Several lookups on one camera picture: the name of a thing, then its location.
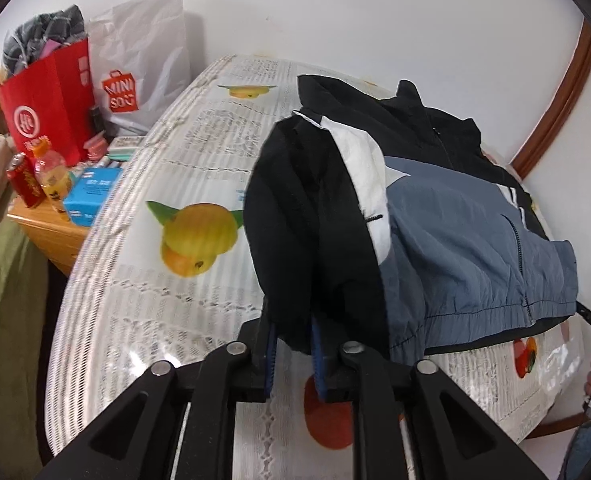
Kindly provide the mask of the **black white blue jacket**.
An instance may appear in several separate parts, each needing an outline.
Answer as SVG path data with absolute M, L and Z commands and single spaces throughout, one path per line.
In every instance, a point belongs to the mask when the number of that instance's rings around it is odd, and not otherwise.
M 318 75 L 274 125 L 244 226 L 268 318 L 294 350 L 355 340 L 396 362 L 549 330 L 576 309 L 576 258 L 482 152 L 470 119 Z

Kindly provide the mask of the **person leg in jeans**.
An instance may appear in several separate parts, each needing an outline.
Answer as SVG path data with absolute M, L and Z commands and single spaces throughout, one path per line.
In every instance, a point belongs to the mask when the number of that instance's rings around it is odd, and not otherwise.
M 574 434 L 565 454 L 558 476 L 561 480 L 574 480 L 591 459 L 591 420 L 584 422 Z

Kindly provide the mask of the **fruit pattern table cloth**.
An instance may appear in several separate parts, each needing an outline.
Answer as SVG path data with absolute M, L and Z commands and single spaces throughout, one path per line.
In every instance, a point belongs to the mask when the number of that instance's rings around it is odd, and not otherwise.
M 262 144 L 280 119 L 303 105 L 297 76 L 344 81 L 359 96 L 385 100 L 388 90 L 328 70 L 294 62 L 230 56 L 210 65 L 164 112 L 145 136 L 96 214 L 79 253 L 60 310 L 45 397 L 45 433 L 60 453 L 149 365 L 197 362 L 230 342 L 243 322 L 261 314 L 262 292 L 241 221 L 251 170 Z M 481 151 L 481 132 L 423 106 L 411 89 L 415 117 L 424 112 L 442 134 L 448 155 L 455 141 L 465 155 L 480 152 L 480 166 L 499 174 L 501 192 L 524 211 L 522 222 L 547 235 L 531 196 Z M 196 217 L 198 204 L 215 212 L 223 240 L 199 236 L 187 222 L 167 228 L 176 211 Z M 544 419 L 582 364 L 580 322 L 553 321 L 548 330 L 522 338 L 534 368 L 523 374 L 509 364 L 509 342 L 441 353 L 431 359 L 456 379 L 512 440 L 520 443 Z M 323 434 L 304 411 L 313 393 L 311 361 L 280 343 L 276 384 L 264 405 L 237 410 L 234 479 L 350 479 L 351 439 L 337 427 Z

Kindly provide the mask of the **green cloth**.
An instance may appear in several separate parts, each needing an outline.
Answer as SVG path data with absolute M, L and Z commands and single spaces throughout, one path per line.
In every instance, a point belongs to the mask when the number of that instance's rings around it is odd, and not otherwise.
M 36 383 L 48 289 L 47 260 L 16 222 L 0 222 L 0 469 L 31 479 L 41 468 Z

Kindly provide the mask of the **wooden nightstand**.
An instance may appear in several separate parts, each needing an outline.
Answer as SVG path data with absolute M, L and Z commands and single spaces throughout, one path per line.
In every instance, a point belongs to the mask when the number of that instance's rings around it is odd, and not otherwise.
M 28 208 L 20 197 L 12 200 L 7 217 L 14 220 L 42 254 L 69 276 L 90 228 L 76 226 L 48 203 Z

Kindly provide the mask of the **blue tissue box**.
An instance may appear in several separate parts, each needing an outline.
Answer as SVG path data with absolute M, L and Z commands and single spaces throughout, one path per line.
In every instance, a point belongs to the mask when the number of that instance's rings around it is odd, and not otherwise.
M 89 228 L 117 182 L 121 168 L 88 168 L 64 199 L 64 209 L 76 226 Z

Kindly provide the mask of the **orange drink bottle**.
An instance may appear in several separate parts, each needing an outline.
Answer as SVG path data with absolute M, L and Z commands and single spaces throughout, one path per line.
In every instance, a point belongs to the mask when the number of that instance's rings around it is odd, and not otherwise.
M 64 221 L 69 221 L 64 199 L 72 190 L 73 181 L 66 160 L 53 150 L 47 138 L 41 138 L 32 148 L 32 152 L 34 174 L 50 206 Z

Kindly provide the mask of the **red paper bag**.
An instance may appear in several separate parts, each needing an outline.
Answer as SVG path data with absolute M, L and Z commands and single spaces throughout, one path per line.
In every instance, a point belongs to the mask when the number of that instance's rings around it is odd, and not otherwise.
M 46 138 L 69 166 L 86 159 L 95 106 L 88 41 L 42 58 L 0 85 L 2 107 L 16 149 L 28 156 Z

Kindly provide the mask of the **white Miniso paper bag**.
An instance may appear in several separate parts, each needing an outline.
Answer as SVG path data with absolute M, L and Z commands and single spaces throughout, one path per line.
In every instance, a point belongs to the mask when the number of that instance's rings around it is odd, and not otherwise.
M 131 0 L 85 22 L 95 102 L 144 134 L 192 81 L 183 0 Z

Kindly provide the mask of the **grey plaid cloth in bag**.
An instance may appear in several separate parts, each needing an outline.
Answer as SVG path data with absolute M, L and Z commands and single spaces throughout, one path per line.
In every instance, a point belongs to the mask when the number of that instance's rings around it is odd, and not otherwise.
M 3 44 L 4 70 L 8 77 L 15 76 L 55 50 L 86 37 L 83 14 L 76 4 L 54 13 L 35 15 L 8 32 Z

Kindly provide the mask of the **brown wooden door frame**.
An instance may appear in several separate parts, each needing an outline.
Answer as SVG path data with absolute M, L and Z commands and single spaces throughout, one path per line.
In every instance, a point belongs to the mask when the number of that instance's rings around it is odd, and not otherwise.
M 583 19 L 570 63 L 547 110 L 510 162 L 523 180 L 536 167 L 571 116 L 591 73 L 591 24 Z

